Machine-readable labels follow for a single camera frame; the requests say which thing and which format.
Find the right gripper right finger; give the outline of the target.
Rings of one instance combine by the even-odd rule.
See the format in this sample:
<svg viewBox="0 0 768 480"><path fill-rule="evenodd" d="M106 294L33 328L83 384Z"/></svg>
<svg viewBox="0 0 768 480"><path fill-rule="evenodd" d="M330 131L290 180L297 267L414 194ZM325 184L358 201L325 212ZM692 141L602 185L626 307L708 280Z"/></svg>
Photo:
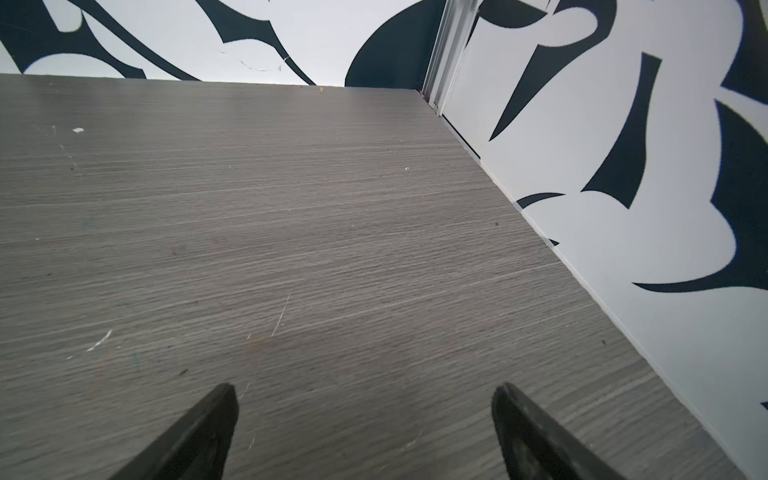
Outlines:
<svg viewBox="0 0 768 480"><path fill-rule="evenodd" d="M496 388L491 414L511 479L622 477L511 383Z"/></svg>

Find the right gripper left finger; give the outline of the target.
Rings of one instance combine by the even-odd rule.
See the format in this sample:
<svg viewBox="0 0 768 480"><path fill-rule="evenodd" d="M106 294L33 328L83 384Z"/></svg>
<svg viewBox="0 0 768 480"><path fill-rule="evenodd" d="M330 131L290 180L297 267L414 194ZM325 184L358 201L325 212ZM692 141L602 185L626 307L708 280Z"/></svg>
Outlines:
<svg viewBox="0 0 768 480"><path fill-rule="evenodd" d="M238 417L235 386L219 384L112 477L220 479Z"/></svg>

